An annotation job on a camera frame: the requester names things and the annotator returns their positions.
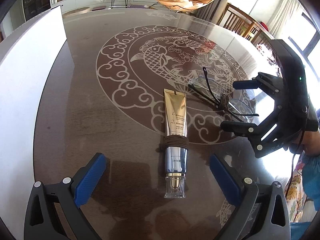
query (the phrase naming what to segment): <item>eyeglasses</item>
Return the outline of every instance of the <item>eyeglasses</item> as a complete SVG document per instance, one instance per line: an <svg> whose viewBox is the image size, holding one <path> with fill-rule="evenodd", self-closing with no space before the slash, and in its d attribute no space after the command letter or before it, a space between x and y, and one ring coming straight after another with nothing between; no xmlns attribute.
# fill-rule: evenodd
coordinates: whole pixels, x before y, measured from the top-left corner
<svg viewBox="0 0 320 240"><path fill-rule="evenodd" d="M251 122L249 117L259 116L258 114L254 114L243 101L230 98L220 84L214 79L208 78L206 67L203 67L203 72L204 77L199 76L189 81L188 87L194 92L214 104L218 110L228 112L237 121Z"/></svg>

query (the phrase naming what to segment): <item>brown hair tie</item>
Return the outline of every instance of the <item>brown hair tie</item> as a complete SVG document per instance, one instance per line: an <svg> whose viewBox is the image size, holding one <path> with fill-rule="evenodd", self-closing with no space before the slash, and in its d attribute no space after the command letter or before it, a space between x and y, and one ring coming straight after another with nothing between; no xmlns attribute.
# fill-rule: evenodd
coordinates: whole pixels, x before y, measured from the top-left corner
<svg viewBox="0 0 320 240"><path fill-rule="evenodd" d="M164 137L163 143L161 145L162 150L167 149L167 147L180 147L186 150L189 149L189 140L185 136L173 134Z"/></svg>

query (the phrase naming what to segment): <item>cosmetic tube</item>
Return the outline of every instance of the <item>cosmetic tube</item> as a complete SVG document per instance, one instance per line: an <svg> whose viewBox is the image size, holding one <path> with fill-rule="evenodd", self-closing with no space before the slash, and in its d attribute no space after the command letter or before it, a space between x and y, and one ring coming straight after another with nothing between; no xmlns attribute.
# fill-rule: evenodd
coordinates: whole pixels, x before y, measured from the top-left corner
<svg viewBox="0 0 320 240"><path fill-rule="evenodd" d="M186 95L164 89L165 131L168 135L187 136ZM166 193L165 198L185 198L187 150L181 147L165 149Z"/></svg>

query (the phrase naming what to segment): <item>glossy tabletop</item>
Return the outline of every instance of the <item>glossy tabletop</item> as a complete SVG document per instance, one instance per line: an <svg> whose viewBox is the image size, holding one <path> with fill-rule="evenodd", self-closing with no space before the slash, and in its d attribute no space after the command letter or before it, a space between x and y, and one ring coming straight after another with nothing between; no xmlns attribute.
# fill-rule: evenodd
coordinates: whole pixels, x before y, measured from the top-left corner
<svg viewBox="0 0 320 240"><path fill-rule="evenodd" d="M37 114L35 179L58 183L96 152L105 154L107 169L81 206L102 239L213 239L233 210L209 169L213 153L242 177L285 186L292 154L279 150L256 159L247 138L220 130L230 117L186 87L206 66L225 93L250 104L261 119L270 114L271 98L255 102L232 88L234 80L276 71L248 40L185 14L149 9L89 12L64 24L67 42ZM187 93L185 199L163 198L164 88Z"/></svg>

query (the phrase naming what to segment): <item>window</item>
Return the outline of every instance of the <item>window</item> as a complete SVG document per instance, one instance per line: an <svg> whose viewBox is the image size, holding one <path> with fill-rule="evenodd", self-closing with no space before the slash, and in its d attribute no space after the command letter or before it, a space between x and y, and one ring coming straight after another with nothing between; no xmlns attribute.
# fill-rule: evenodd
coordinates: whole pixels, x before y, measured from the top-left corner
<svg viewBox="0 0 320 240"><path fill-rule="evenodd" d="M289 40L304 57L316 78L320 81L320 34L313 22L305 13L302 13L292 23L289 34Z"/></svg>

